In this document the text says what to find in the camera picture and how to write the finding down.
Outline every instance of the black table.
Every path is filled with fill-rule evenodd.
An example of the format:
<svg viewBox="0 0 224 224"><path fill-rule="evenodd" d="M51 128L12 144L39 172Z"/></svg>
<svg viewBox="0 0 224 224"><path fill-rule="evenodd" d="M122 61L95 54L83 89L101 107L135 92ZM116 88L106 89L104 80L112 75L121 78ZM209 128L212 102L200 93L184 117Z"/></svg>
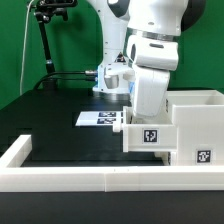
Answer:
<svg viewBox="0 0 224 224"><path fill-rule="evenodd" d="M24 167L161 165L151 153L122 153L111 127L76 127L80 111L122 111L128 101L87 89L29 91L0 111L0 152L32 134ZM0 193L0 223L223 223L224 192Z"/></svg>

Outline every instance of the white border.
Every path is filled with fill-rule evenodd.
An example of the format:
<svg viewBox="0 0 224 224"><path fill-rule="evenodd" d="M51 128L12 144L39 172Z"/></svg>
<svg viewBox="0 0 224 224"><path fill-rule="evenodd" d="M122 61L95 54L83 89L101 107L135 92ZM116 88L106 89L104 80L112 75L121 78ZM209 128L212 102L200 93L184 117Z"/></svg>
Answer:
<svg viewBox="0 0 224 224"><path fill-rule="evenodd" d="M224 166L23 168L22 135L0 159L0 192L224 190Z"/></svg>

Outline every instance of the white container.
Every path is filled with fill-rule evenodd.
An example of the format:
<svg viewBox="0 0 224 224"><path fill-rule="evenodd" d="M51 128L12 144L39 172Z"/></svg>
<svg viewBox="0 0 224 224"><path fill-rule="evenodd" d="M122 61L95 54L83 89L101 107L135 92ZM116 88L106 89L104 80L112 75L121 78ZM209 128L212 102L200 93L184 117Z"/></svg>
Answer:
<svg viewBox="0 0 224 224"><path fill-rule="evenodd" d="M125 107L124 123L114 130L123 130L124 152L155 152L166 165L224 165L224 96L218 91L167 92L153 120L135 119Z"/></svg>

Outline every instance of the green background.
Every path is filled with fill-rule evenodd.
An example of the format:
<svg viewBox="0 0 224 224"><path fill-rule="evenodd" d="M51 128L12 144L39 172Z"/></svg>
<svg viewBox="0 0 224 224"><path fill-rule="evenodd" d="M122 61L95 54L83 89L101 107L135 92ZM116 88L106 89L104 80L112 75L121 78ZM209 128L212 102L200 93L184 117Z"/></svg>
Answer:
<svg viewBox="0 0 224 224"><path fill-rule="evenodd" d="M19 96L26 17L24 0L0 1L0 108ZM224 88L224 1L207 0L200 21L179 38L180 62L170 87ZM85 0L69 8L69 21L53 17L47 33L56 70L95 69L102 59L99 19ZM38 24L30 13L24 91L45 75ZM87 82L61 82L61 88L91 87Z"/></svg>

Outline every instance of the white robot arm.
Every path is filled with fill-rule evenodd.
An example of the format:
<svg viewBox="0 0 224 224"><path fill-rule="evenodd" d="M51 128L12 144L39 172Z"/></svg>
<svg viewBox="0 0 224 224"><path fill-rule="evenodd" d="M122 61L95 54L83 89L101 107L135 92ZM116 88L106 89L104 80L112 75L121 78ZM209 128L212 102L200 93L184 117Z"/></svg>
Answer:
<svg viewBox="0 0 224 224"><path fill-rule="evenodd" d="M170 71L178 65L174 37L181 34L184 12L189 3L204 0L87 1L98 12L103 29L104 60L98 69L97 91L130 91L134 116L157 116ZM127 63L116 63L120 52Z"/></svg>
<svg viewBox="0 0 224 224"><path fill-rule="evenodd" d="M188 0L131 0L127 55L135 71L133 114L155 117L160 112L170 73L178 65L181 20Z"/></svg>

